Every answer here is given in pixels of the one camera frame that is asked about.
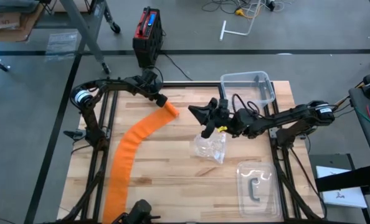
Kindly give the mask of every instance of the yellow tag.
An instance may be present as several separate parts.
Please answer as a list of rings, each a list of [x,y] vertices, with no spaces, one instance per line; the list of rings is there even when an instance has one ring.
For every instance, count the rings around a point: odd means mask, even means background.
[[[218,132],[223,132],[223,131],[226,131],[226,130],[228,130],[228,128],[226,127],[226,126],[221,126],[221,127],[219,127],[218,128]]]

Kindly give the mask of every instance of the clear plastic tray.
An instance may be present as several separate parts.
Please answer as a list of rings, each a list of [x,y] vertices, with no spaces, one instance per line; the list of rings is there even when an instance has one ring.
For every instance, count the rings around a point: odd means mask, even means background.
[[[273,165],[264,162],[241,162],[237,166],[239,211],[243,217],[282,216],[278,182]]]
[[[245,104],[248,101],[254,102],[260,111],[275,99],[271,81],[263,71],[225,74],[221,76],[221,87],[231,111],[232,95],[235,93],[242,98]],[[262,97],[261,90],[265,93],[265,97]],[[236,110],[243,108],[237,98],[235,98],[235,107]]]

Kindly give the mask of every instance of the black handle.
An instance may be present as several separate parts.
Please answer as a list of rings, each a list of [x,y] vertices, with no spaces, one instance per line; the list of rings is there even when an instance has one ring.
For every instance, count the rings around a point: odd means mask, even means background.
[[[254,192],[253,192],[253,182],[256,181],[258,182],[258,178],[251,178],[249,182],[249,196],[250,199],[252,199],[254,202],[260,202],[260,198],[254,197]]]
[[[146,18],[148,17],[149,13],[150,13],[150,6],[146,8],[145,15],[143,16],[143,20],[142,20],[141,27],[140,27],[140,35],[143,35],[143,27],[145,26]]]

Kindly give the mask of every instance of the white stand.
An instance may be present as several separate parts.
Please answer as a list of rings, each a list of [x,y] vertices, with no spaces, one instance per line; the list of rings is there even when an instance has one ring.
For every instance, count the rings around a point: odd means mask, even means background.
[[[221,29],[220,41],[222,41],[222,38],[224,38],[224,33],[244,35],[244,36],[248,35],[250,33],[250,31],[252,31],[252,26],[253,26],[253,23],[254,23],[254,19],[255,19],[257,13],[259,12],[260,3],[261,3],[261,0],[259,0],[259,3],[257,4],[257,7],[255,8],[254,16],[253,16],[252,22],[250,23],[249,31],[247,31],[247,33],[240,33],[240,32],[225,30],[225,26],[227,24],[227,21],[224,21],[224,23],[222,25],[222,29]]]

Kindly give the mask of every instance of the cardboard box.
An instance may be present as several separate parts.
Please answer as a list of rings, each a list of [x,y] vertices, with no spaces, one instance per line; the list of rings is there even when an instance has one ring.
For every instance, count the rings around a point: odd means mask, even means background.
[[[20,12],[0,13],[0,29],[14,29],[20,26]]]
[[[39,4],[33,13],[23,15],[20,18],[21,25],[17,29],[0,30],[0,41],[20,42],[27,40],[43,10],[44,8]]]

